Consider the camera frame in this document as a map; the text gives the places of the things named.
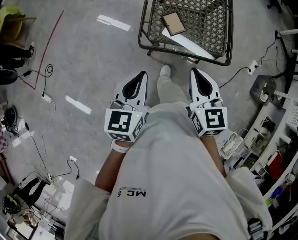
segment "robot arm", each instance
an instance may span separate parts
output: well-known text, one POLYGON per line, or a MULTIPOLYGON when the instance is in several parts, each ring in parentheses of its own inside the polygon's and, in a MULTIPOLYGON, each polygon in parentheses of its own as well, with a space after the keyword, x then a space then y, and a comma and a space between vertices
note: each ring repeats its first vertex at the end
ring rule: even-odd
POLYGON ((228 128, 227 109, 216 82, 203 71, 193 68, 190 72, 188 116, 199 137, 218 135, 228 128))
POLYGON ((106 110, 104 131, 117 141, 135 142, 145 124, 148 75, 142 71, 120 83, 111 108, 106 110))
MULTIPOLYGON (((148 75, 142 71, 118 85, 111 108, 106 110, 104 131, 113 139, 135 142, 147 116, 148 75)), ((213 136, 227 129, 227 109, 223 107, 218 85, 198 69, 190 72, 192 103, 187 108, 199 137, 213 136)))

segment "black shoe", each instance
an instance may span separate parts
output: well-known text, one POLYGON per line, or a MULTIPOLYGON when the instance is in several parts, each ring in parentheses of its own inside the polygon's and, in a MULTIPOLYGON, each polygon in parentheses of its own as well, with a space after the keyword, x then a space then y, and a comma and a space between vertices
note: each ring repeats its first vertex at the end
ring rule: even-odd
POLYGON ((32 42, 31 45, 30 45, 30 47, 29 47, 29 52, 31 53, 31 57, 29 59, 32 59, 33 58, 34 51, 35 51, 34 42, 32 42))

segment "white sneaker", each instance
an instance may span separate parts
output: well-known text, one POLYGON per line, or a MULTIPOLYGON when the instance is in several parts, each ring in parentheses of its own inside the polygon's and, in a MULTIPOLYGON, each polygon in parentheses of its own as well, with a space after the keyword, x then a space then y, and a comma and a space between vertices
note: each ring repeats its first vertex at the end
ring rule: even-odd
POLYGON ((29 60, 34 58, 35 55, 35 44, 34 42, 31 43, 30 47, 29 47, 29 52, 31 52, 31 57, 29 58, 29 60))
POLYGON ((171 77, 171 68, 168 65, 163 66, 160 71, 160 76, 170 78, 171 77))

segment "chair leg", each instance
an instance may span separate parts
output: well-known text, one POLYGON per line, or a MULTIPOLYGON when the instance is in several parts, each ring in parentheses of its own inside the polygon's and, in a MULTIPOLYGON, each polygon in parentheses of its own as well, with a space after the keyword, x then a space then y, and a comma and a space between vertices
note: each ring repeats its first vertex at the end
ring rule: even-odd
POLYGON ((6 46, 15 46, 15 47, 18 47, 18 48, 21 48, 21 49, 25 49, 25 46, 24 45, 22 45, 22 44, 20 44, 20 43, 18 43, 18 42, 16 42, 16 41, 13 41, 13 42, 2 42, 1 43, 2 45, 6 45, 6 46))
POLYGON ((10 22, 10 23, 12 23, 12 22, 20 22, 20 21, 23 22, 23 21, 27 21, 27 20, 28 20, 28 21, 30 21, 30 20, 35 21, 36 19, 37 19, 37 18, 35 18, 35 17, 32 17, 32 18, 12 18, 12 19, 10 19, 10 20, 7 19, 6 22, 7 22, 7 23, 9 23, 9 22, 10 22))

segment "yellow chair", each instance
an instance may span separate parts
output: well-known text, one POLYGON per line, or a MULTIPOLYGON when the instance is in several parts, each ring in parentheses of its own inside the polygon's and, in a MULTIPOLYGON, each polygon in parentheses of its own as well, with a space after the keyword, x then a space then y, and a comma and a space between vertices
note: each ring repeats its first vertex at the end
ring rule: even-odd
POLYGON ((35 20, 35 17, 25 18, 18 7, 2 7, 0 9, 0 44, 24 47, 17 42, 23 21, 35 20))

